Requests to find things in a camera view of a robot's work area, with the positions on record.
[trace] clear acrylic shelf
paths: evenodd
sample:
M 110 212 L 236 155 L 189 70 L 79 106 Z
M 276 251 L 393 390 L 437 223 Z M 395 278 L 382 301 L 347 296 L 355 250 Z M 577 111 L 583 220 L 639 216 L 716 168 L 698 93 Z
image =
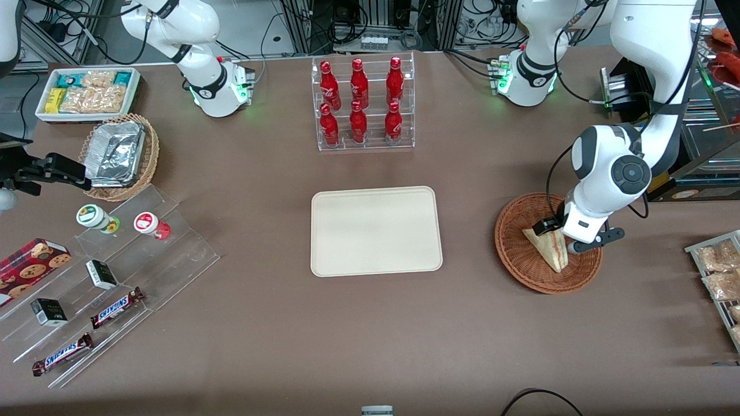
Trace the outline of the clear acrylic shelf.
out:
M 34 362 L 89 332 L 95 344 L 92 350 L 74 355 L 72 360 L 39 377 L 50 388 L 62 387 L 213 265 L 219 256 L 190 228 L 176 207 L 171 198 L 149 185 L 111 212 L 121 220 L 121 228 L 115 234 L 88 229 L 72 239 L 67 248 L 73 260 L 66 268 L 49 276 L 45 285 L 26 291 L 22 299 L 16 300 L 17 305 L 0 318 L 3 358 L 26 366 L 31 378 Z M 133 229 L 134 217 L 143 211 L 154 212 L 172 227 L 167 239 L 155 240 Z M 85 268 L 91 258 L 108 263 L 118 281 L 114 290 L 93 286 Z M 93 330 L 90 318 L 137 286 L 145 299 Z M 58 300 L 69 322 L 59 328 L 39 325 L 30 307 L 35 298 Z
M 399 56 L 401 58 L 401 72 L 403 72 L 403 99 L 400 102 L 399 112 L 403 118 L 401 124 L 400 142 L 394 146 L 386 143 L 386 114 L 388 113 L 388 103 L 386 102 L 386 77 L 390 70 L 391 57 Z M 352 140 L 352 130 L 349 124 L 349 116 L 352 112 L 350 103 L 352 103 L 352 92 L 349 86 L 349 80 L 352 77 L 352 59 L 361 58 L 363 60 L 363 69 L 368 76 L 370 89 L 369 106 L 365 109 L 368 119 L 368 138 L 364 144 L 357 144 Z M 339 146 L 329 147 L 323 139 L 319 118 L 321 117 L 319 106 L 323 103 L 321 95 L 321 71 L 318 66 L 321 61 L 329 61 L 332 64 L 332 73 L 337 77 L 339 83 L 339 96 L 342 100 L 342 107 L 333 112 L 339 124 Z M 414 78 L 414 54 L 413 53 L 385 53 L 385 54 L 368 54 L 359 56 L 327 56 L 322 58 L 313 58 L 312 60 L 312 91 L 314 98 L 314 118 L 316 119 L 316 137 L 319 150 L 364 150 L 364 149 L 397 149 L 414 147 L 416 144 L 415 137 L 415 90 Z

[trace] aluminum foil container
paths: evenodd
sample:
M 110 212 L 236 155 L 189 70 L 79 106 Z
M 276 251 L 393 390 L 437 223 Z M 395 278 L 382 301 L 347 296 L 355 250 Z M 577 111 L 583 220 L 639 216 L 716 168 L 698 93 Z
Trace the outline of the aluminum foil container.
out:
M 136 182 L 147 129 L 135 121 L 103 124 L 92 133 L 83 162 L 94 187 L 130 187 Z

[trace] white bottle with green cap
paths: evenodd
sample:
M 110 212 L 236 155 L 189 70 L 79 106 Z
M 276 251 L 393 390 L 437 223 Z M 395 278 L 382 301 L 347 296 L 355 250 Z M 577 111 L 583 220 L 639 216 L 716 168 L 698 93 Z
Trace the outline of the white bottle with green cap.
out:
M 113 234 L 121 226 L 118 218 L 95 204 L 88 204 L 77 211 L 77 222 L 87 228 L 99 229 L 103 234 Z

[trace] small black box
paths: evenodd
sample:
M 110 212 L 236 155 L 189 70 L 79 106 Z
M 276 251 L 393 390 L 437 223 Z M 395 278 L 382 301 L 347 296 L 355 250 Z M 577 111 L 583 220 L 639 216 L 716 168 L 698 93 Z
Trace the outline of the small black box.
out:
M 105 290 L 113 290 L 118 285 L 113 273 L 110 271 L 110 267 L 102 261 L 92 259 L 85 266 L 87 267 L 87 274 L 92 279 L 92 284 L 97 287 Z
M 41 325 L 62 326 L 67 323 L 67 316 L 54 299 L 35 299 L 31 302 L 31 309 Z

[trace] red coca-cola bottle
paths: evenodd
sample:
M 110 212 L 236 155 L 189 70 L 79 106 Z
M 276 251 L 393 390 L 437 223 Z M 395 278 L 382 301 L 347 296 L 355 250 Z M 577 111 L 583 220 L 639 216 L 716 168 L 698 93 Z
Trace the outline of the red coca-cola bottle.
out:
M 332 66 L 329 61 L 322 61 L 319 64 L 321 69 L 321 94 L 324 102 L 332 106 L 332 110 L 338 111 L 342 107 L 342 100 L 339 98 L 339 83 L 337 77 L 332 73 Z
M 394 56 L 391 58 L 391 70 L 386 78 L 386 101 L 388 104 L 393 100 L 401 102 L 403 98 L 403 73 L 401 72 L 401 58 Z
M 352 78 L 349 80 L 352 88 L 352 99 L 358 100 L 363 109 L 370 105 L 370 89 L 368 88 L 368 76 L 363 70 L 363 60 L 352 59 Z
M 388 105 L 386 114 L 386 143 L 395 146 L 401 141 L 401 114 L 398 113 L 398 101 L 393 100 Z
M 368 118 L 365 116 L 360 100 L 352 102 L 352 114 L 349 116 L 349 123 L 352 125 L 352 140 L 358 144 L 365 143 L 368 132 Z
M 332 114 L 331 107 L 327 103 L 321 103 L 319 110 L 321 110 L 319 124 L 321 124 L 321 134 L 324 136 L 326 146 L 339 146 L 339 124 Z

